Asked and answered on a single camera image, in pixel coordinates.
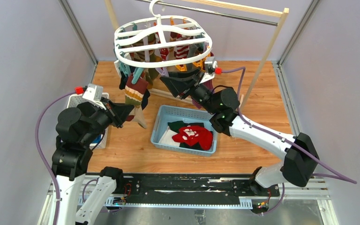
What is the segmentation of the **lilac clothes peg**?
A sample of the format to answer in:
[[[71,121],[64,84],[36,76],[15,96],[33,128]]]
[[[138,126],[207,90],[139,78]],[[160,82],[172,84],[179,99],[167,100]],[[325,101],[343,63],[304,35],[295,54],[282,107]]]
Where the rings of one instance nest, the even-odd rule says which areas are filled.
[[[158,68],[155,68],[155,70],[161,75],[161,76],[164,76],[164,77],[168,77],[169,74],[168,74],[168,70],[166,67],[158,67]]]

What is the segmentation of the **beige striped ribbed sock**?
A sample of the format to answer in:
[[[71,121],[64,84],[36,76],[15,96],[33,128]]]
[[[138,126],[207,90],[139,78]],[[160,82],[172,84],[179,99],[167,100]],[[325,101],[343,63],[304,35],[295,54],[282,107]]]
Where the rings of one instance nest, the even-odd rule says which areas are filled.
[[[132,105],[134,108],[127,117],[127,121],[136,122],[139,126],[146,129],[147,123],[143,115],[142,103],[146,96],[148,82],[139,78],[132,84],[134,76],[130,75],[125,85],[125,104]]]

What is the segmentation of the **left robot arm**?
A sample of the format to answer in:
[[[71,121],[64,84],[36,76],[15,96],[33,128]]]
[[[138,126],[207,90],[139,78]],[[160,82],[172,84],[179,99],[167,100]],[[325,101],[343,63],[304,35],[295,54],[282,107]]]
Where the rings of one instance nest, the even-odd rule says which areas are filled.
[[[102,97],[102,107],[85,101],[63,110],[56,125],[56,150],[52,156],[52,172],[56,179],[54,193],[59,207],[54,225],[91,225],[112,193],[124,190],[123,170],[107,166],[99,174],[97,184],[81,208],[78,198],[93,155],[91,143],[109,126],[121,128],[133,105],[114,103]]]

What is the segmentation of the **teal clothes peg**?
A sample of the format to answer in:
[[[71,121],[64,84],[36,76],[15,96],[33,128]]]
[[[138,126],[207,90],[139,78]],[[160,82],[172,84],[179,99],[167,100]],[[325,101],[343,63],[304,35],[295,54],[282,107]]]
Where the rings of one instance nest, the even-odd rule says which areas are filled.
[[[144,71],[144,68],[141,67],[136,67],[134,72],[133,72],[133,79],[132,79],[132,84],[136,84],[139,80],[139,78],[141,77],[142,73]]]

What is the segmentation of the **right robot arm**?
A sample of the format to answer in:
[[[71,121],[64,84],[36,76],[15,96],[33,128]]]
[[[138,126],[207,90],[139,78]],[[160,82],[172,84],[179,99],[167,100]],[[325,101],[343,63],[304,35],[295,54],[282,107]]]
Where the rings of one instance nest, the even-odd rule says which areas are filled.
[[[305,133],[297,136],[282,134],[242,115],[240,102],[233,87],[221,86],[215,92],[206,87],[199,69],[190,72],[170,72],[160,80],[173,97],[191,97],[212,115],[210,123],[215,131],[230,137],[241,138],[262,147],[281,159],[268,167],[258,167],[252,173],[249,189],[262,195],[268,187],[289,182],[305,187],[317,167],[318,154],[312,139]]]

